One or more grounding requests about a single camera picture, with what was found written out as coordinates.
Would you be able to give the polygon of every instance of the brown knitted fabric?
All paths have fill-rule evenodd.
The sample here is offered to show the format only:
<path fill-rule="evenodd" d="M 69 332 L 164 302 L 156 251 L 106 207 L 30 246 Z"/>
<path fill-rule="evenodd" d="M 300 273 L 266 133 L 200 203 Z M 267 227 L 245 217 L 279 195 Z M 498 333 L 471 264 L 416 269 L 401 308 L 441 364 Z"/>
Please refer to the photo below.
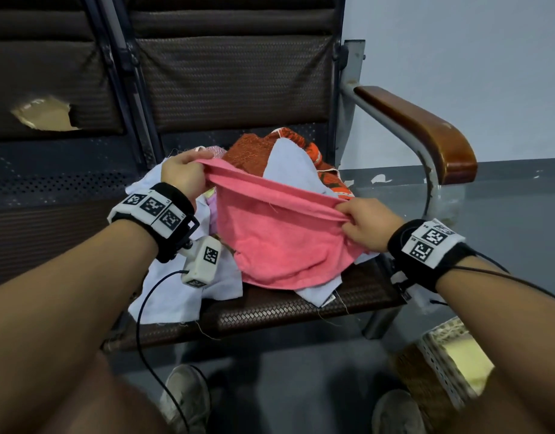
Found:
<path fill-rule="evenodd" d="M 269 154 L 279 137 L 278 133 L 268 134 L 264 138 L 255 134 L 243 134 L 223 159 L 248 174 L 263 176 L 268 165 Z"/>

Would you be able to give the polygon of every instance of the wristband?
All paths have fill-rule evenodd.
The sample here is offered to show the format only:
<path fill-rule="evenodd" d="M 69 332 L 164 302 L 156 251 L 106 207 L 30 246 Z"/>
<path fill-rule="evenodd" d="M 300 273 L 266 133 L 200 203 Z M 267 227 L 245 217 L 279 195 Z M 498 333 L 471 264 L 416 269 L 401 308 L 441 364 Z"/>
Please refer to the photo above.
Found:
<path fill-rule="evenodd" d="M 172 260 L 199 227 L 191 201 L 176 187 L 157 183 L 138 190 L 115 205 L 107 220 L 128 219 L 143 227 L 157 242 L 157 260 Z"/>
<path fill-rule="evenodd" d="M 399 270 L 412 282 L 436 292 L 436 283 L 454 265 L 475 251 L 465 238 L 437 219 L 416 219 L 404 224 L 390 238 L 388 251 Z"/>

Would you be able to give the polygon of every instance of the left hand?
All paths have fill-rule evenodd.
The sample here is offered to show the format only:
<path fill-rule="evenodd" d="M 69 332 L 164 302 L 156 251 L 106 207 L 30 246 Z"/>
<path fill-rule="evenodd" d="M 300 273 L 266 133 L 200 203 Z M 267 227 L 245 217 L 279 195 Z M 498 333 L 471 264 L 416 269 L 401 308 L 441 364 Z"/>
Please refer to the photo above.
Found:
<path fill-rule="evenodd" d="M 161 181 L 180 189 L 195 206 L 195 198 L 207 190 L 203 165 L 195 160 L 209 160 L 208 150 L 188 150 L 170 157 L 161 167 Z"/>

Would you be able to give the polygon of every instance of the pile of clothes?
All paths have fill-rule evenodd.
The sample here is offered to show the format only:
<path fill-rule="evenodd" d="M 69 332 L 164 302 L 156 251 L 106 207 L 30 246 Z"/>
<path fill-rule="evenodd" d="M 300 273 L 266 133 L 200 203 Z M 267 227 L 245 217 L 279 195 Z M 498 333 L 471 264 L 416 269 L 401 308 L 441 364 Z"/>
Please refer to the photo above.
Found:
<path fill-rule="evenodd" d="M 229 151 L 197 149 L 214 153 L 213 160 L 200 161 L 215 187 L 197 198 L 200 226 L 191 238 L 217 235 L 226 247 L 211 285 L 194 288 L 180 277 L 168 278 L 148 300 L 142 324 L 197 320 L 201 299 L 241 297 L 242 282 L 289 289 L 321 307 L 342 283 L 343 269 L 375 257 L 344 237 L 341 225 L 347 218 L 334 207 L 354 195 L 313 142 L 279 128 L 265 138 L 245 134 Z M 158 165 L 126 192 L 151 187 L 160 177 Z M 141 296 L 129 307 L 133 317 L 148 291 L 184 263 L 177 255 L 151 264 Z"/>

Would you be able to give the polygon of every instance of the orange cloth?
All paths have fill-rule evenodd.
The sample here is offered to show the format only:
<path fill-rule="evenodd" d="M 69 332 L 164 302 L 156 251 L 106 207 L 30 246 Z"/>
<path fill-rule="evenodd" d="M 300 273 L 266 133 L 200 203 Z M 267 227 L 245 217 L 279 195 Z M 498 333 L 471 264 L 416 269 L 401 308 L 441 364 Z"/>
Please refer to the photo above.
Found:
<path fill-rule="evenodd" d="M 269 154 L 278 138 L 287 138 L 300 146 L 314 163 L 320 181 L 332 189 L 340 199 L 349 200 L 354 197 L 342 182 L 337 169 L 324 162 L 316 144 L 306 141 L 300 134 L 289 128 L 279 128 L 264 138 L 255 134 L 244 134 L 223 156 L 223 159 L 248 174 L 263 176 L 268 165 Z"/>

